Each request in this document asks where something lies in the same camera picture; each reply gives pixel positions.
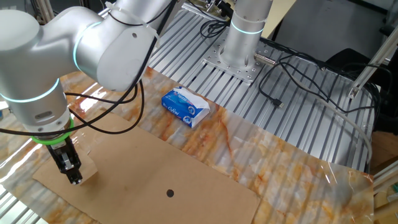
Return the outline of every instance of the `wall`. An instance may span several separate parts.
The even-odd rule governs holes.
[[[375,6],[379,6],[383,9],[389,10],[394,0],[363,0],[363,1],[371,3]]]
[[[298,0],[276,42],[326,61],[351,48],[368,58],[379,50],[386,16],[347,0]]]
[[[17,9],[25,11],[24,0],[0,0],[1,9]]]

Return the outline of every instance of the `marble-patterned surface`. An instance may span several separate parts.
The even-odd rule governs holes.
[[[142,80],[146,101],[139,126],[260,195],[252,223],[372,223],[370,175],[316,159],[211,101],[211,113],[191,129],[160,105],[160,98],[179,84],[150,68]],[[82,73],[69,74],[62,83],[65,91],[109,100],[122,95]],[[68,101],[85,119],[109,107],[85,98]],[[114,113],[134,122],[140,105],[137,97]],[[11,114],[0,127],[23,130]],[[73,142],[86,152],[95,150],[79,133],[72,134]],[[32,179],[50,157],[45,147],[7,134],[0,134],[0,142],[0,183],[9,192],[49,223],[97,223]]]

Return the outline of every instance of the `blue tissue box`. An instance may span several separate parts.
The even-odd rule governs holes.
[[[162,97],[162,106],[194,128],[209,112],[206,100],[184,87],[176,87]]]

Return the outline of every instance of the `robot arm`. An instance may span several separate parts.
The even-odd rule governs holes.
[[[30,132],[73,126],[59,78],[81,70],[109,90],[128,89],[142,75],[139,69],[155,37],[154,29],[164,19],[171,21],[183,4],[172,2],[177,1],[118,0],[106,19],[84,7],[72,7],[44,26],[24,12],[0,11],[1,96]],[[174,5],[164,18],[162,12]],[[142,25],[153,18],[157,19],[150,27]],[[80,183],[81,164],[68,134],[33,139],[47,145],[71,183]]]

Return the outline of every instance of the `green ring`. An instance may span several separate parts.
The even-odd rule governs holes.
[[[75,126],[75,123],[73,122],[73,119],[70,118],[70,127],[69,127],[69,128],[73,128],[74,126]],[[67,137],[69,137],[71,133],[72,133],[72,132],[65,133],[65,134],[61,135],[61,136],[60,136],[59,138],[57,138],[57,139],[48,140],[48,141],[46,141],[46,140],[40,140],[40,139],[38,139],[38,138],[36,138],[36,137],[34,137],[34,136],[31,136],[31,138],[32,138],[32,140],[33,140],[34,142],[36,142],[37,144],[43,144],[43,145],[46,145],[46,146],[51,146],[51,145],[55,145],[55,144],[58,144],[58,143],[62,142],[62,141],[65,140]]]

